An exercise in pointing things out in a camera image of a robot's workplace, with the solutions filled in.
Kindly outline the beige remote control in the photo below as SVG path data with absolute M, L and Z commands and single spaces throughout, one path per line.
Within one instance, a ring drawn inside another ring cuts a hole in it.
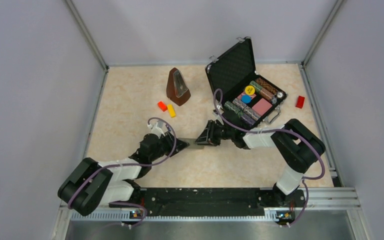
M 203 149 L 205 146 L 204 145 L 198 145 L 196 142 L 195 142 L 195 139 L 194 138 L 179 138 L 181 141 L 185 142 L 188 144 L 188 147 L 187 149 L 194 149 L 194 150 L 201 150 Z

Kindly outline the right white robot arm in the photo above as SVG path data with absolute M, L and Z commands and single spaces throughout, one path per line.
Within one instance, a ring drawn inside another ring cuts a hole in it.
M 308 178 L 306 172 L 314 163 L 320 164 L 321 173 L 312 177 L 313 180 L 321 179 L 326 173 L 322 160 L 325 144 L 295 118 L 280 127 L 251 128 L 238 117 L 224 113 L 217 120 L 209 120 L 194 143 L 219 146 L 222 140 L 230 140 L 236 147 L 246 150 L 277 148 L 286 166 L 270 195 L 279 206 L 287 206 L 293 200 L 294 193 L 304 184 Z

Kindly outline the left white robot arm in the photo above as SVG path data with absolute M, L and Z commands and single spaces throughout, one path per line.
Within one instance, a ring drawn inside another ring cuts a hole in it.
M 82 216 L 111 202 L 124 202 L 134 207 L 141 198 L 134 180 L 190 145 L 169 131 L 146 134 L 138 149 L 122 160 L 100 163 L 90 157 L 84 158 L 60 186 L 57 196 Z

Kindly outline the yellow toy block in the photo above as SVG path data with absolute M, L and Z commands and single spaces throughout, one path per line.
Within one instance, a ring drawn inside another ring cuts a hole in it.
M 168 105 L 167 105 L 167 111 L 168 111 L 168 114 L 169 114 L 169 116 L 170 116 L 171 118 L 176 117 L 176 112 L 175 112 L 175 109 L 174 109 L 174 107 L 173 107 L 172 104 L 168 104 Z

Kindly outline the orange toy block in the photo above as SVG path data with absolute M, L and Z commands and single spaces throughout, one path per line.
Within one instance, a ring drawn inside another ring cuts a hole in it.
M 158 106 L 163 112 L 165 112 L 165 111 L 168 110 L 167 105 L 166 105 L 164 102 L 162 102 L 162 101 L 159 101 L 159 102 L 157 103 L 157 106 Z

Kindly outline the blue poker chip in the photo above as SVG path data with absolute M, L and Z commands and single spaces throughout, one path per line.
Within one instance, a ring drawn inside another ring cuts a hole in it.
M 247 95 L 247 94 L 242 95 L 241 98 L 240 98 L 240 100 L 241 100 L 243 103 L 245 103 L 245 104 L 249 104 L 249 103 L 252 101 L 252 99 L 253 99 L 253 98 L 252 98 L 250 95 Z

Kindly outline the black poker chip case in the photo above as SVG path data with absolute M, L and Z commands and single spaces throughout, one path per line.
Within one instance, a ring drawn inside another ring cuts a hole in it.
M 241 100 L 242 94 L 247 86 L 255 82 L 261 86 L 261 90 L 255 91 L 255 97 L 247 103 L 248 108 L 267 102 L 269 108 L 262 111 L 260 118 L 255 121 L 255 126 L 260 123 L 272 124 L 281 114 L 281 105 L 288 94 L 260 75 L 256 69 L 256 62 L 252 44 L 249 36 L 238 37 L 238 42 L 218 57 L 210 57 L 211 62 L 205 66 L 205 73 L 214 93 L 221 89 L 222 96 L 218 95 L 216 100 L 219 104 Z

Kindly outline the brown metronome with clear cover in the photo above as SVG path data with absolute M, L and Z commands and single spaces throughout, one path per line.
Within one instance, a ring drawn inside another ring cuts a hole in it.
M 176 67 L 172 68 L 169 72 L 166 85 L 166 96 L 179 107 L 184 105 L 191 98 L 191 91 L 188 88 L 181 71 Z

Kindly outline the red playing card deck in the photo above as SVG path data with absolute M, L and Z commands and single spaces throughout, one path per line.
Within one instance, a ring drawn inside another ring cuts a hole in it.
M 252 109 L 260 116 L 265 115 L 272 108 L 272 104 L 265 99 L 260 99 L 255 105 L 252 106 Z

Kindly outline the yellow big blind chip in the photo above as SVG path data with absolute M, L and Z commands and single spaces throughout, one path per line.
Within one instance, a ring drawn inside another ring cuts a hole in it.
M 255 91 L 256 91 L 256 89 L 255 89 L 255 87 L 252 86 L 252 85 L 248 85 L 248 86 L 246 86 L 245 89 L 244 89 L 244 93 L 245 93 L 246 95 L 248 95 L 248 96 L 252 96 L 252 95 L 254 95 L 254 94 L 255 94 Z

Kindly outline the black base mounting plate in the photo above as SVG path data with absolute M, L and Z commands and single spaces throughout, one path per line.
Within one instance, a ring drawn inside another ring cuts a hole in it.
M 306 198 L 301 189 L 283 195 L 258 187 L 149 187 L 134 190 L 128 203 L 143 206 L 149 217 L 263 217 L 269 208 L 301 208 Z

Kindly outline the red toy block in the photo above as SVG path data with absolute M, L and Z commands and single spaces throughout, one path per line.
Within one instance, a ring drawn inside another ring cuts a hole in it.
M 302 109 L 304 107 L 306 98 L 304 96 L 299 95 L 296 100 L 295 107 L 298 109 Z

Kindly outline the aluminium frame rail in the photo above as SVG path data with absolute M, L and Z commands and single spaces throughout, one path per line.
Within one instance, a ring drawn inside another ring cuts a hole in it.
M 139 204 L 115 201 L 105 205 L 99 205 L 91 214 L 80 215 L 74 209 L 69 210 L 69 216 L 73 220 L 81 221 L 122 221 L 138 222 L 233 222 L 233 221 L 268 221 L 291 222 L 300 214 L 301 210 L 308 211 L 342 211 L 358 210 L 361 207 L 357 192 L 350 187 L 310 187 L 305 190 L 298 188 L 306 194 L 303 207 L 294 210 L 271 207 L 264 216 L 242 217 L 187 217 L 187 216 L 149 216 L 148 210 Z

